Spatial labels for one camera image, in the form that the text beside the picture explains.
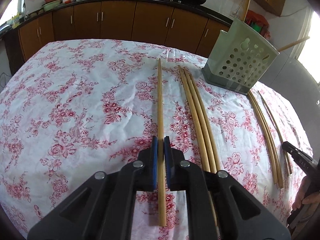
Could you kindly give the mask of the lower wooden cabinets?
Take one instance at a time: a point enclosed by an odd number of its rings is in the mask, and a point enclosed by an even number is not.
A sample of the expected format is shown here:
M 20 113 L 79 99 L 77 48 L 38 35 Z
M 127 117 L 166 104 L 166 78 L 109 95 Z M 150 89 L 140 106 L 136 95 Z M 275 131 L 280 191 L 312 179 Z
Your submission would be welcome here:
M 18 32 L 27 60 L 49 42 L 92 38 L 145 42 L 208 57 L 222 30 L 229 26 L 167 5 L 103 1 L 47 13 Z

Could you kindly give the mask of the red covered condiment rack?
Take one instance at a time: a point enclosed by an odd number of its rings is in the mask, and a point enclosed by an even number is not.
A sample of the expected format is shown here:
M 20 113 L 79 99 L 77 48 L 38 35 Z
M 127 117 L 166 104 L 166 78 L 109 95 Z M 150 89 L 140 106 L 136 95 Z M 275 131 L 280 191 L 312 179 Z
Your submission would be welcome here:
M 263 15 L 257 14 L 252 10 L 248 10 L 245 23 L 258 32 L 266 40 L 270 40 L 271 35 L 268 30 L 269 23 Z

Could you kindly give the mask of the black kitchen countertop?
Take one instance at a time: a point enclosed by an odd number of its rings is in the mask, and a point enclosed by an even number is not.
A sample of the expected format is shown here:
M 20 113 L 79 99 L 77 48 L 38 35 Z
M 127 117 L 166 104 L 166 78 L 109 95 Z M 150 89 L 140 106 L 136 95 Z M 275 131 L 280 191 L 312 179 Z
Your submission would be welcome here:
M 228 27 L 230 27 L 233 22 L 233 20 L 231 18 L 228 18 L 227 16 L 225 16 L 215 10 L 209 9 L 208 7 L 205 7 L 203 5 L 188 4 L 184 0 L 80 0 L 77 2 L 69 3 L 69 4 L 62 3 L 62 4 L 54 7 L 51 10 L 45 11 L 45 12 L 38 14 L 32 18 L 29 18 L 28 20 L 23 21 L 16 28 L 13 28 L 12 26 L 10 26 L 8 24 L 1 25 L 1 40 L 3 40 L 4 36 L 7 35 L 8 33 L 10 33 L 11 31 L 18 31 L 18 29 L 20 29 L 24 25 L 30 23 L 33 20 L 38 19 L 39 17 L 47 15 L 51 12 L 58 11 L 60 9 L 65 9 L 68 7 L 74 7 L 76 5 L 81 5 L 81 4 L 88 4 L 88 3 L 95 3 L 95 2 L 109 2 L 109 1 L 134 1 L 134 2 L 147 2 L 147 3 L 155 3 L 155 4 L 165 5 L 165 6 L 169 6 L 169 7 L 173 7 L 173 8 L 186 10 L 188 12 L 192 12 L 192 13 L 195 13 L 195 14 L 203 16 L 203 17 L 207 17 L 211 20 L 215 20 L 219 23 L 222 23 Z

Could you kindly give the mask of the green perforated utensil holder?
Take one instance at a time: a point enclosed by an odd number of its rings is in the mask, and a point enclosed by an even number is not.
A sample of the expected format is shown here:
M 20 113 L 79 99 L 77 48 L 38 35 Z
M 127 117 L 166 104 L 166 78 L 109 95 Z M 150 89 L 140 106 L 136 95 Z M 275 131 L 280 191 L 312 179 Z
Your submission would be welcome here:
M 205 81 L 246 95 L 268 70 L 279 51 L 239 19 L 221 30 L 202 68 Z

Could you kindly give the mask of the right window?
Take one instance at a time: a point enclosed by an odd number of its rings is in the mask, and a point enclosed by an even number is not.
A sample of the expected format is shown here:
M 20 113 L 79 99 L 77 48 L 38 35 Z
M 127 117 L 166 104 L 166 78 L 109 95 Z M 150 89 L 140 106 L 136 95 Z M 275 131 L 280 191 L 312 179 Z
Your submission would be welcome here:
M 305 42 L 298 61 L 319 83 L 319 15 L 315 11 L 311 17 L 308 36 L 310 38 Z

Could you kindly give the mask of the floral white red tablecloth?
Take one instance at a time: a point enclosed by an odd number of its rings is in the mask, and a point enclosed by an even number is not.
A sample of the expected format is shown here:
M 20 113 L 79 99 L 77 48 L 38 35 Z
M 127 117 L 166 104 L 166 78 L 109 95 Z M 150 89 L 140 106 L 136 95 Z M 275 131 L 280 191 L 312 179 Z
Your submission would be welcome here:
M 194 78 L 223 170 L 282 223 L 304 176 L 292 164 L 274 184 L 266 142 L 248 98 L 211 86 L 203 57 L 118 40 L 52 42 L 1 88 L 1 207 L 18 235 L 94 172 L 134 161 L 157 134 L 157 67 L 162 68 L 164 134 L 201 163 L 179 69 Z

